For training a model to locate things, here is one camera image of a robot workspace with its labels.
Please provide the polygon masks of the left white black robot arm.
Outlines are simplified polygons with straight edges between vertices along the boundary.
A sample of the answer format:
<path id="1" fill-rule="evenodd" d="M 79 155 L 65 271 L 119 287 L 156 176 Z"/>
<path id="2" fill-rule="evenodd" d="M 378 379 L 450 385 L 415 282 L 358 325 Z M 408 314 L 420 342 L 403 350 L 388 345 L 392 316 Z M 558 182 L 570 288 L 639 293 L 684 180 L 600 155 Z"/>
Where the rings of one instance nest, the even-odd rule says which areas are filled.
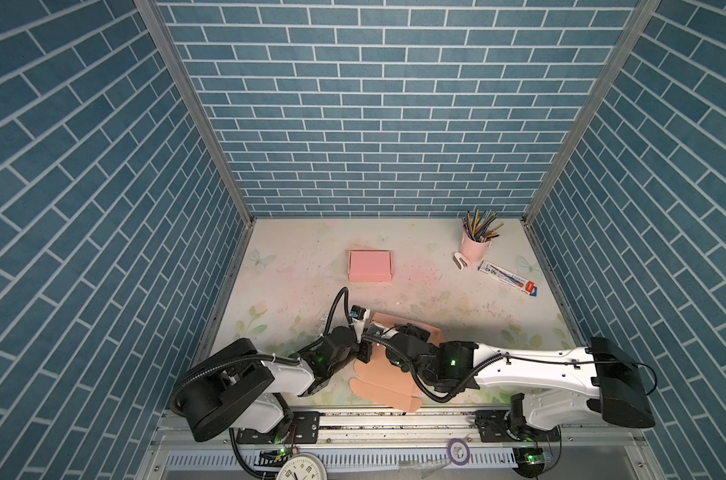
<path id="1" fill-rule="evenodd" d="M 353 328 L 344 326 L 288 357 L 260 353 L 251 340 L 241 338 L 185 373 L 172 390 L 169 408 L 186 419 L 198 442 L 229 429 L 281 441 L 295 423 L 284 396 L 318 393 L 354 360 L 368 361 L 371 351 Z"/>

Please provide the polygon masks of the white round clock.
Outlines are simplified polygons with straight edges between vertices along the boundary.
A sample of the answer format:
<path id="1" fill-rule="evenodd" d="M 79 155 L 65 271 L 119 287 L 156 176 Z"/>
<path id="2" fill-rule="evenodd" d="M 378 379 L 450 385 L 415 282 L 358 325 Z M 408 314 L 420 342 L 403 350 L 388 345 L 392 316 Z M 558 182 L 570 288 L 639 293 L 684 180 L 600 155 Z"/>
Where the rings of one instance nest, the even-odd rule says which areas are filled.
<path id="1" fill-rule="evenodd" d="M 327 480 L 328 473 L 319 457 L 300 453 L 292 456 L 277 473 L 276 480 Z"/>

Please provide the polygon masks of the pink paper box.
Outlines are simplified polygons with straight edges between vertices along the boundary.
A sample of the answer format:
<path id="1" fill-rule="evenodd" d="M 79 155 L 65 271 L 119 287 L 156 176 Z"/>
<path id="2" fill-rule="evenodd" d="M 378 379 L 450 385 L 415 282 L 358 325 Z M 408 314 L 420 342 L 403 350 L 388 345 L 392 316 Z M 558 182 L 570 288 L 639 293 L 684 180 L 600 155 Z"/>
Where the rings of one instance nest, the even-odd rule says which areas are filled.
<path id="1" fill-rule="evenodd" d="M 393 279 L 392 253 L 385 250 L 351 250 L 348 279 L 351 282 L 385 283 Z"/>

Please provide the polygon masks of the pink pencil cup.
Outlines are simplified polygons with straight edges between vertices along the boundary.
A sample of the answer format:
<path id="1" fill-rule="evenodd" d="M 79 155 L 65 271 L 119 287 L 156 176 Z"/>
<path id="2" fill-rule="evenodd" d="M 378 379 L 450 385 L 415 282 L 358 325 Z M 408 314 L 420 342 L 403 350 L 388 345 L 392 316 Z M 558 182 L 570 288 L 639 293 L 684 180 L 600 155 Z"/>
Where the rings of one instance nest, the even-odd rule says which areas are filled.
<path id="1" fill-rule="evenodd" d="M 464 233 L 460 243 L 459 253 L 469 264 L 478 264 L 483 260 L 492 243 L 492 239 L 481 242 L 475 241 L 467 233 Z"/>

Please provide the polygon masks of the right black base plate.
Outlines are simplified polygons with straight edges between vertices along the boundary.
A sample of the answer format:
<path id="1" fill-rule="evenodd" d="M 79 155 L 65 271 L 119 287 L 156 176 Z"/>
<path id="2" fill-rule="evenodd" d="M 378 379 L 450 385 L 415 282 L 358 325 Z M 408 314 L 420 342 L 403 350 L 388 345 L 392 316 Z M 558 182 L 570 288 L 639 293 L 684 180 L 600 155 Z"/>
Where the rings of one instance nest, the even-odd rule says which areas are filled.
<path id="1" fill-rule="evenodd" d="M 554 442 L 562 439 L 561 430 L 540 430 L 528 425 L 525 419 L 514 417 L 510 410 L 478 410 L 474 425 L 483 443 Z"/>

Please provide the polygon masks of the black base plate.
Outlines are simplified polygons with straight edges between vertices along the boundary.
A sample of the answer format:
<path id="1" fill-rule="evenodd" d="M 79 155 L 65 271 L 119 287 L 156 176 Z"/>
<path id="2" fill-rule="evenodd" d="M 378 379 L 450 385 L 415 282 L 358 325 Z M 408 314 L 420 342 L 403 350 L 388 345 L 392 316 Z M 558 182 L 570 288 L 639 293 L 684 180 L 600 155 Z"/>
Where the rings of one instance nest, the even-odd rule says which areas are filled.
<path id="1" fill-rule="evenodd" d="M 254 429 L 239 430 L 236 441 L 243 445 L 316 444 L 320 418 L 321 414 L 318 411 L 295 411 L 268 433 L 260 433 Z"/>
<path id="2" fill-rule="evenodd" d="M 483 443 L 554 442 L 562 439 L 561 430 L 540 430 L 528 425 L 525 419 L 514 417 L 510 410 L 478 410 L 474 425 Z"/>

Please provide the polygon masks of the purple tape roll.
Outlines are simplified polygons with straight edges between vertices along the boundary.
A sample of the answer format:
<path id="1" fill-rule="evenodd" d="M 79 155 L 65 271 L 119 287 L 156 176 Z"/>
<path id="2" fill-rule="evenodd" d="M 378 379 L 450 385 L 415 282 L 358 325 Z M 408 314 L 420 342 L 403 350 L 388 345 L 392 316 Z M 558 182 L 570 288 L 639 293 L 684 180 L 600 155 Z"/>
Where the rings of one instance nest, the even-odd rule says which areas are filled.
<path id="1" fill-rule="evenodd" d="M 455 466 L 465 466 L 470 462 L 471 452 L 466 440 L 452 438 L 447 444 L 449 461 Z"/>

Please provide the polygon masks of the orange paper box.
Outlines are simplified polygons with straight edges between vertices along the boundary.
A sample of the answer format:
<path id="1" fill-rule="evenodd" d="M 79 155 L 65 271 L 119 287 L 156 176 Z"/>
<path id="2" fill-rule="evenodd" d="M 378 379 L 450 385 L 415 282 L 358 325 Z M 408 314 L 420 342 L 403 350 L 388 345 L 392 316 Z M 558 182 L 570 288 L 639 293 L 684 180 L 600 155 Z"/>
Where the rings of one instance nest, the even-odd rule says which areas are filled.
<path id="1" fill-rule="evenodd" d="M 422 392 L 409 373 L 390 363 L 384 347 L 374 346 L 368 363 L 356 360 L 354 371 L 349 385 L 356 396 L 406 413 L 423 406 Z"/>

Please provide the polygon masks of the aluminium mounting rail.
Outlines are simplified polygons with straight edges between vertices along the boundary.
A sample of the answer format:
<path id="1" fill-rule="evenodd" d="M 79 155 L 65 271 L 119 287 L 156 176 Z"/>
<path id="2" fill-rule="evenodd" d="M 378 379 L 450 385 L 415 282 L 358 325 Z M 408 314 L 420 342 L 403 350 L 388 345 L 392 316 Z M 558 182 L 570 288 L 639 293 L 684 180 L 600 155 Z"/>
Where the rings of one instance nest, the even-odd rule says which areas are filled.
<path id="1" fill-rule="evenodd" d="M 320 408 L 318 448 L 435 447 L 451 438 L 481 443 L 475 413 L 468 407 L 428 407 L 416 413 L 356 407 Z M 561 428 L 565 446 L 637 446 L 645 435 L 637 429 L 605 424 L 567 424 Z"/>

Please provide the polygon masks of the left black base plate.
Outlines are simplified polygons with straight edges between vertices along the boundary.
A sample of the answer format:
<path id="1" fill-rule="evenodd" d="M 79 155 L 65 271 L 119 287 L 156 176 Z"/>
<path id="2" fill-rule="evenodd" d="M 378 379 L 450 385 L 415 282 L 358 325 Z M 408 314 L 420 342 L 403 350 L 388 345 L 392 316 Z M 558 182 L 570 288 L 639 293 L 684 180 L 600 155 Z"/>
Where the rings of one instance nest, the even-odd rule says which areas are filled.
<path id="1" fill-rule="evenodd" d="M 295 411 L 268 433 L 260 433 L 254 429 L 239 430 L 236 441 L 243 445 L 316 444 L 320 418 L 321 414 L 318 411 Z"/>

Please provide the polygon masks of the white toothpaste tube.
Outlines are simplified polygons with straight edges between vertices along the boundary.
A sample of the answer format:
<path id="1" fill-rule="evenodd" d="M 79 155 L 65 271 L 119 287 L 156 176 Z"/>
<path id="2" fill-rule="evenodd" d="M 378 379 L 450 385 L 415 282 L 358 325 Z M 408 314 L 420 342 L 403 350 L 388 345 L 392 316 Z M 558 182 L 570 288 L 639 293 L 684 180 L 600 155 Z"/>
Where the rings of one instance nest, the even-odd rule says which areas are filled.
<path id="1" fill-rule="evenodd" d="M 488 260 L 483 260 L 478 266 L 478 271 L 493 277 L 497 281 L 509 285 L 517 291 L 523 292 L 528 296 L 536 297 L 538 287 L 533 281 L 530 281 L 520 275 L 512 273 L 502 267 L 499 267 Z"/>

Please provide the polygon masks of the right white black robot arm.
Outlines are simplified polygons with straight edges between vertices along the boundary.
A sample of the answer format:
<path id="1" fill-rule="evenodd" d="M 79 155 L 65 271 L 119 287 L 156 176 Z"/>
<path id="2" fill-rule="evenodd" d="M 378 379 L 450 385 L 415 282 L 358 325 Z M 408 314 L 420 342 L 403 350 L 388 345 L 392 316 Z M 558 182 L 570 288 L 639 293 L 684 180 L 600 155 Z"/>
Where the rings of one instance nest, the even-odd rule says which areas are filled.
<path id="1" fill-rule="evenodd" d="M 509 350 L 471 341 L 434 345 L 412 324 L 387 329 L 377 340 L 391 364 L 411 375 L 437 403 L 467 389 L 512 386 L 502 419 L 506 434 L 535 441 L 564 424 L 603 421 L 629 429 L 656 425 L 642 376 L 644 364 L 614 342 L 594 337 L 586 347 Z"/>

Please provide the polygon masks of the coloured pencils bundle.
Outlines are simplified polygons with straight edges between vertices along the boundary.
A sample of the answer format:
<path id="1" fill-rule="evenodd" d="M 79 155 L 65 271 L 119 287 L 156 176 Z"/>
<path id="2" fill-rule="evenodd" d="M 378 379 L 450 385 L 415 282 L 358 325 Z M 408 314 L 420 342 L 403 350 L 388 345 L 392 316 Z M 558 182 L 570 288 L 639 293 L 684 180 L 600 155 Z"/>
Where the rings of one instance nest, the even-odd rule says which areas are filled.
<path id="1" fill-rule="evenodd" d="M 492 210 L 468 211 L 462 217 L 462 224 L 468 238 L 477 243 L 487 243 L 500 235 L 504 226 L 497 213 Z"/>

